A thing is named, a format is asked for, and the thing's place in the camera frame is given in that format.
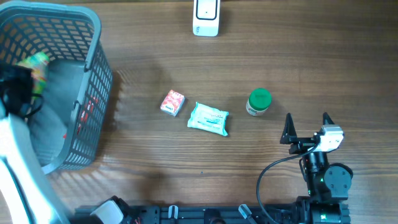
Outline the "Haribo gummy candy bag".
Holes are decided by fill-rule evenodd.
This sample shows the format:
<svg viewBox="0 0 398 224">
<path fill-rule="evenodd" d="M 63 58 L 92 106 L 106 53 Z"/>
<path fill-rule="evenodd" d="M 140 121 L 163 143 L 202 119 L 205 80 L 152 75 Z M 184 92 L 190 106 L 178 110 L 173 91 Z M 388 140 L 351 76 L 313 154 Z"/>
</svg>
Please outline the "Haribo gummy candy bag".
<svg viewBox="0 0 398 224">
<path fill-rule="evenodd" d="M 43 52 L 38 52 L 30 57 L 17 62 L 18 66 L 32 70 L 31 75 L 34 79 L 33 93 L 41 94 L 46 87 L 48 78 L 48 64 L 50 59 Z"/>
</svg>

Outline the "green lid jar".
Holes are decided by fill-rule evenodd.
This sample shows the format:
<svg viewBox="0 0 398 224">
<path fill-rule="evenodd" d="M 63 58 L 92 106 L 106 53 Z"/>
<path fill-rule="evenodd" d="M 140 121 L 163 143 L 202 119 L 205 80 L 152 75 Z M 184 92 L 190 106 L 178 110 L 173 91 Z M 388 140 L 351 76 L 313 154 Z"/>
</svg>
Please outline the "green lid jar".
<svg viewBox="0 0 398 224">
<path fill-rule="evenodd" d="M 260 116 L 270 107 L 272 95 L 269 90 L 257 88 L 251 92 L 246 103 L 246 111 L 251 116 Z"/>
</svg>

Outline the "teal wet wipes pack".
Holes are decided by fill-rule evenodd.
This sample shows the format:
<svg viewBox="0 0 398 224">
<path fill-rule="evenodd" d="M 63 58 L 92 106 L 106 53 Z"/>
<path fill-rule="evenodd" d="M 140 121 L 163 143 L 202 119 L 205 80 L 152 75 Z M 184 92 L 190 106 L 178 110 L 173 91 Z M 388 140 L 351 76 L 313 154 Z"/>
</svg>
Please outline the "teal wet wipes pack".
<svg viewBox="0 0 398 224">
<path fill-rule="evenodd" d="M 201 129 L 211 133 L 227 136 L 226 119 L 228 111 L 221 111 L 216 108 L 196 102 L 187 122 L 188 128 Z"/>
</svg>

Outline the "small red white box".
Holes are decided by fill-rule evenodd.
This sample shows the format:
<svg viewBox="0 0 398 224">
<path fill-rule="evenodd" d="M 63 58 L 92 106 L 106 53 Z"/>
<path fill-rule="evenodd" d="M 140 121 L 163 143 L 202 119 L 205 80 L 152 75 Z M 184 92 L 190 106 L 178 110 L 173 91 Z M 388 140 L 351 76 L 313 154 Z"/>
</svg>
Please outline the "small red white box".
<svg viewBox="0 0 398 224">
<path fill-rule="evenodd" d="M 184 95 L 170 90 L 161 103 L 160 110 L 172 116 L 176 116 L 182 108 L 184 101 Z"/>
</svg>

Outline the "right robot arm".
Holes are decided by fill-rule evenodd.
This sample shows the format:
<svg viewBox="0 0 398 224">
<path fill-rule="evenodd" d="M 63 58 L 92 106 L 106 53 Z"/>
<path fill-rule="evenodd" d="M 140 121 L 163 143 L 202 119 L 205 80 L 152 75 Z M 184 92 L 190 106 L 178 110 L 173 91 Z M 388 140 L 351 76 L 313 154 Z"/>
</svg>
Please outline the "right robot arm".
<svg viewBox="0 0 398 224">
<path fill-rule="evenodd" d="M 307 184 L 308 196 L 298 197 L 292 205 L 292 223 L 350 223 L 348 199 L 353 171 L 342 163 L 331 164 L 328 153 L 335 151 L 345 134 L 327 113 L 323 125 L 310 138 L 297 136 L 292 115 L 286 116 L 281 144 L 289 144 L 289 154 L 300 157 L 299 166 Z"/>
</svg>

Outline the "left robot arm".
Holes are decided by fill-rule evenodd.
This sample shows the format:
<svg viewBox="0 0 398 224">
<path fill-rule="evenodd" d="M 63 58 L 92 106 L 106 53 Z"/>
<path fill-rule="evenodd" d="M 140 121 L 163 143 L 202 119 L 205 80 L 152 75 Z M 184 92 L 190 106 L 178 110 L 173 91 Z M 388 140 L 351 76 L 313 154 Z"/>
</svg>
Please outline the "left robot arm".
<svg viewBox="0 0 398 224">
<path fill-rule="evenodd" d="M 32 98 L 29 68 L 1 64 L 1 193 L 13 223 L 121 223 L 124 215 L 107 200 L 84 216 L 74 216 L 56 196 L 37 160 L 22 114 Z"/>
</svg>

